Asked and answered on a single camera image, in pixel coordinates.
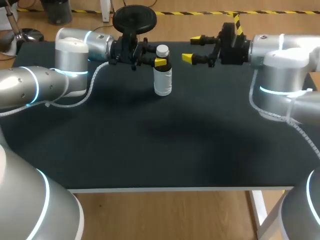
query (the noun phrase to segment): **yellow and black warning tape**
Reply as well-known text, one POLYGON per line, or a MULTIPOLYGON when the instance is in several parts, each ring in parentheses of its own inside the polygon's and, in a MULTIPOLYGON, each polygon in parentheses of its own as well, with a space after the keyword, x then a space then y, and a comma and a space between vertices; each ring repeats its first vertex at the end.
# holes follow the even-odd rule
POLYGON ((238 35, 244 35, 244 31, 242 30, 242 26, 240 24, 240 19, 239 19, 239 14, 238 13, 233 13, 233 14, 229 14, 231 17, 233 17, 234 20, 234 24, 236 27, 236 33, 238 35))
MULTIPOLYGON (((43 9, 24 9, 18 8, 18 12, 31 12, 38 13, 43 12, 43 9)), ((72 9, 73 13, 84 13, 84 14, 101 14, 101 11, 93 10, 78 10, 72 9)), ((315 15, 320 14, 320 11, 269 11, 269 10, 255 10, 255 11, 156 11, 157 15, 239 15, 239 14, 309 14, 315 15)))

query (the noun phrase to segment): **white spiral cable wrap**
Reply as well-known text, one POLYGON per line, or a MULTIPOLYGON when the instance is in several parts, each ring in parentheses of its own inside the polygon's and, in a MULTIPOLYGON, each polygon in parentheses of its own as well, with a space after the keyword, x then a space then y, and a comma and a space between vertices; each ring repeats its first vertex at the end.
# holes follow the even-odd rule
POLYGON ((75 104, 71 104, 71 105, 61 105, 61 104, 57 104, 55 102, 46 102, 45 105, 47 107, 52 105, 52 106, 55 106, 55 107, 58 107, 58 108, 74 108, 74 107, 77 107, 77 106, 83 104, 85 101, 88 100, 88 98, 91 95, 92 89, 94 88, 95 79, 96 79, 96 76, 97 76, 99 70, 102 69, 104 66, 107 66, 107 65, 109 65, 109 63, 108 62, 104 62, 104 63, 102 63, 100 66, 98 66, 96 68, 96 70, 94 71, 93 76, 91 78, 91 82, 90 82, 90 87, 89 87, 88 93, 86 94, 84 99, 82 99, 81 101, 79 101, 79 102, 77 102, 75 104))
MULTIPOLYGON (((75 104, 71 104, 71 105, 62 105, 62 104, 57 104, 53 101, 39 101, 39 102, 36 102, 36 103, 33 103, 33 104, 28 104, 28 105, 25 105, 25 106, 22 106, 22 107, 19 107, 17 109, 14 109, 14 110, 11 110, 11 111, 6 111, 6 112, 0 112, 0 118, 1 117, 5 117, 5 116, 9 116, 9 115, 12 115, 12 114, 16 114, 18 112, 21 112, 22 110, 25 110, 25 109, 28 109, 30 107, 33 107, 33 106, 36 106, 36 105, 39 105, 39 104, 45 104, 47 107, 49 107, 50 105, 52 106, 55 106, 57 108, 73 108, 73 107, 77 107, 81 104, 83 104, 85 101, 88 100, 88 98, 90 97, 91 95, 91 92, 92 92, 92 89, 94 87, 94 83, 95 83, 95 79, 96 79, 96 76, 99 72, 100 69, 102 69, 104 66, 107 66, 109 63, 108 62, 104 62, 103 64, 101 64, 100 66, 98 66, 96 68, 96 70, 94 71, 94 74, 92 76, 92 79, 91 79, 91 82, 90 82, 90 87, 89 87, 89 90, 88 90, 88 93, 86 94, 86 96, 84 97, 84 99, 82 99, 81 101, 75 103, 75 104)), ((57 98, 56 100, 54 101, 57 101, 59 100, 60 98, 62 98, 63 95, 61 95, 59 98, 57 98)))
POLYGON ((302 137, 307 141, 307 143, 310 145, 310 147, 313 149, 313 151, 315 152, 315 154, 317 155, 317 157, 320 159, 320 151, 318 150, 317 146, 314 144, 314 142, 310 139, 310 137, 306 134, 306 132, 299 127, 292 118, 290 118, 290 120, 288 120, 288 117, 286 116, 280 116, 277 115, 275 113, 272 112, 268 112, 265 110, 262 110, 261 108, 259 108, 253 100, 253 92, 254 92, 254 86, 256 84, 256 79, 257 79, 257 75, 258 75, 258 70, 255 69, 254 70, 254 74, 252 77, 252 82, 251 82, 251 86, 250 86, 250 91, 249 91, 249 102, 250 105, 257 110, 258 112, 268 115, 270 117, 276 118, 278 120, 280 120, 281 122, 286 122, 289 126, 293 127, 294 129, 296 129, 298 131, 298 133, 300 133, 302 135, 302 137))

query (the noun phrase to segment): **black table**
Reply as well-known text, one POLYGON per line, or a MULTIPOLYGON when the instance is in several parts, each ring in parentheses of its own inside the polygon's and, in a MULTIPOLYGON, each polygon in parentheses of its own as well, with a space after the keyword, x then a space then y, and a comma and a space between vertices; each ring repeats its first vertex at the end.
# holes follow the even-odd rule
MULTIPOLYGON (((249 65, 191 66, 182 53, 212 48, 165 44, 173 67, 170 95, 154 93, 149 66, 109 65, 79 107, 38 105, 0 118, 9 146, 78 191, 290 187, 319 166, 296 130, 251 108, 249 65)), ((54 52, 53 42, 25 43, 13 66, 52 68, 54 52)), ((90 81, 101 63, 88 64, 90 81)), ((315 89, 310 77, 306 87, 315 89)), ((320 129, 302 127, 320 146, 320 129)))

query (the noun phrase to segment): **white bottle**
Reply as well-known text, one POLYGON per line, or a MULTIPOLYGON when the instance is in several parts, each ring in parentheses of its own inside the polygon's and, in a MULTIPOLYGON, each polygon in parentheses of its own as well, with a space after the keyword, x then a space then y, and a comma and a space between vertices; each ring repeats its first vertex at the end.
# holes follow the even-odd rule
POLYGON ((159 59, 166 59, 166 65, 153 68, 154 92, 159 96, 167 96, 172 90, 172 66, 167 45, 159 45, 156 48, 156 56, 159 59))

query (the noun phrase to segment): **bottle cap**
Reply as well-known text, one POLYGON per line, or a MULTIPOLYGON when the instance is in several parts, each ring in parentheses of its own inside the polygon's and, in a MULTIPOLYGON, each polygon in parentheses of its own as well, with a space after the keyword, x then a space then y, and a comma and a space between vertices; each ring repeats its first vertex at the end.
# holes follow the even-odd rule
POLYGON ((169 48, 167 45, 159 45, 156 47, 156 55, 159 58, 164 58, 169 55, 169 48))

